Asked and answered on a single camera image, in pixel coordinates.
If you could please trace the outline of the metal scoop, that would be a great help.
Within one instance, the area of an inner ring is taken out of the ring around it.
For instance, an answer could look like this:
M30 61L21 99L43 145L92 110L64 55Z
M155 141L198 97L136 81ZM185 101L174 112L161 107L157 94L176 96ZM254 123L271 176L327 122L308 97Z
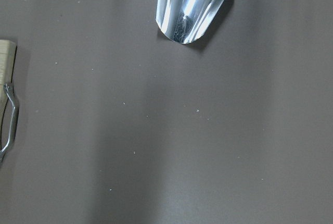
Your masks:
M156 23L169 40L190 44L201 38L225 0L157 0Z

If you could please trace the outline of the bamboo cutting board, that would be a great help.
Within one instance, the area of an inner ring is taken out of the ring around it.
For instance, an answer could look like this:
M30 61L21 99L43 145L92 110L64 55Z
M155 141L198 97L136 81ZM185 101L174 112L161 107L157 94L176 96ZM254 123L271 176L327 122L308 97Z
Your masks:
M1 40L1 131L6 105L10 102L12 106L8 139L1 147L1 163L15 140L17 122L19 116L19 101L15 97L12 73L14 70L17 45L10 40Z

